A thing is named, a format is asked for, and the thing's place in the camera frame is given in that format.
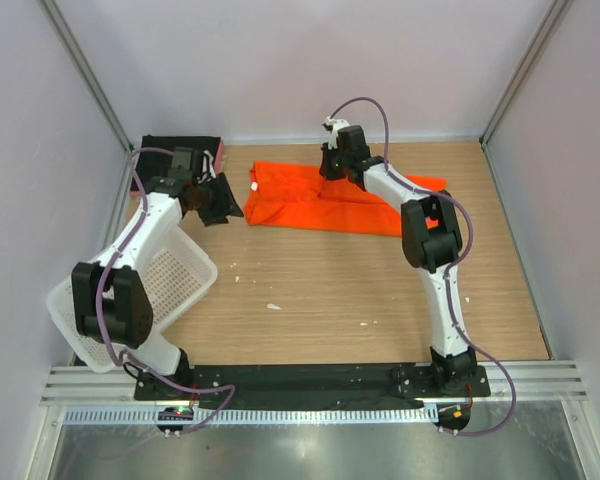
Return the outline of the orange t-shirt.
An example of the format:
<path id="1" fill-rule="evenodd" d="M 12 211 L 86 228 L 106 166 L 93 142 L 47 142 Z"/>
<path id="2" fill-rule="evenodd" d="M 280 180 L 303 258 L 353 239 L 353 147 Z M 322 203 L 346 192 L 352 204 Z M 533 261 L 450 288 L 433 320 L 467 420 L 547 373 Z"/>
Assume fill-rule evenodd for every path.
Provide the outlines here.
<path id="1" fill-rule="evenodd" d="M 399 237 L 400 213 L 346 179 L 327 181 L 317 166 L 256 162 L 244 207 L 249 225 Z"/>

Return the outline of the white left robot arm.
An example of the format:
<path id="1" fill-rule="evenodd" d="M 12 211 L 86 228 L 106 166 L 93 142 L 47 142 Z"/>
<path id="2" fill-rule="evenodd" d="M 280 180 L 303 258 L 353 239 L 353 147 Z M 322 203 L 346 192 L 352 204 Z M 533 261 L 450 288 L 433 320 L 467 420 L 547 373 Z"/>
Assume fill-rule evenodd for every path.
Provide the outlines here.
<path id="1" fill-rule="evenodd" d="M 147 182 L 132 175 L 139 205 L 130 222 L 95 259 L 77 263 L 70 280 L 78 338 L 103 345 L 114 366 L 136 368 L 155 378 L 166 397 L 179 400 L 193 390 L 189 360 L 158 331 L 143 278 L 188 213 L 213 226 L 243 212 L 209 151 L 163 153 L 171 159 L 167 172 Z"/>

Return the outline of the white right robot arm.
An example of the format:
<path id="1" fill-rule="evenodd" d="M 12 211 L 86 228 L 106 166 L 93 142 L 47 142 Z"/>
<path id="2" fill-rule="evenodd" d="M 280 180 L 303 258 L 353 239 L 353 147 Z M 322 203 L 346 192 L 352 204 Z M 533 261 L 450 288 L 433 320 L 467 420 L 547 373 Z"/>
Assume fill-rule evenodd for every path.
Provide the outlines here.
<path id="1" fill-rule="evenodd" d="M 432 387 L 444 396 L 464 394 L 477 359 L 457 285 L 463 240 L 452 198 L 417 185 L 372 155 L 361 126 L 330 119 L 323 127 L 330 137 L 321 147 L 320 175 L 346 179 L 399 212 L 402 251 L 421 276 L 431 316 Z"/>

